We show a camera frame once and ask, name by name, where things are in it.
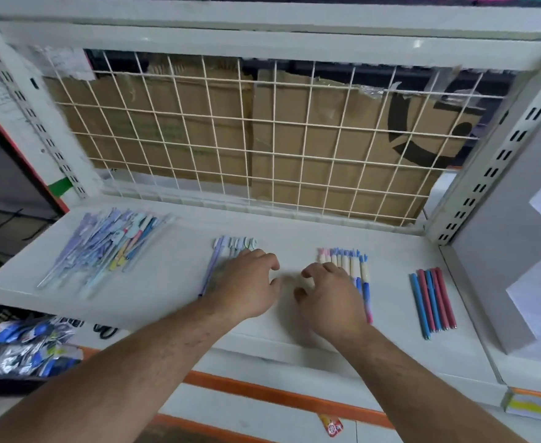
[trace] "person's left hand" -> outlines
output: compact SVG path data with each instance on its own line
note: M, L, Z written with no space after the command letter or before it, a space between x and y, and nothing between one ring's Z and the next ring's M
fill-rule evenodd
M264 250L242 250L228 262L214 292L212 300L225 308L236 323L265 313L280 294L280 278L269 283L269 270L279 270L274 253Z

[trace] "white wire mesh panel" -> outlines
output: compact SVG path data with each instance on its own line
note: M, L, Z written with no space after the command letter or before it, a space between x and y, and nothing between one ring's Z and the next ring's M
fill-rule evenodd
M91 51L46 78L109 191L396 227L482 135L514 74Z

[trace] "hand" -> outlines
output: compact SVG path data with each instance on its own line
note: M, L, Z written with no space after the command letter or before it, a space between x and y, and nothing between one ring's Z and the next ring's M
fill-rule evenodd
M280 278L269 283L269 270L279 270L274 253L245 249L228 262L215 292L215 298L236 320L236 324L265 313L280 294Z
M314 332L336 346L341 338L367 328L363 298L344 269L333 263L313 263L301 275L313 278L315 284L311 293L302 288L294 291L303 318Z

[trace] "forearm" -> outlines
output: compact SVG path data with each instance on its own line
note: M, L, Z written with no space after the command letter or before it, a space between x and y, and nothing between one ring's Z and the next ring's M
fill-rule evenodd
M50 381L0 418L0 443L133 442L235 325L214 301L188 305Z
M335 346L361 375L404 443L525 441L377 329L366 327Z

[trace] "red pen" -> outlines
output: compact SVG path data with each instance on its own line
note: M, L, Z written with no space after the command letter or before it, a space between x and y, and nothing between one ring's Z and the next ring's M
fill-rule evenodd
M447 320L447 313L445 312L446 306L440 291L439 276L436 274L436 269L430 269L432 274L432 283L435 286L436 302L439 306L440 321L443 324L443 329L449 329L449 320Z
M436 268L434 272L439 282L440 294L443 297L444 308L449 319L449 325L451 328L457 328L457 321L455 320L455 314L453 314L453 308L451 307L451 301L447 295L447 286L444 284L443 271L440 268Z
M432 317L432 307L430 306L430 298L428 297L428 288L426 287L426 276L424 271L419 269L418 283L420 284L420 290L422 291L422 301L424 302L424 309L426 310L426 321L428 321L428 328L431 333L435 332L435 319Z

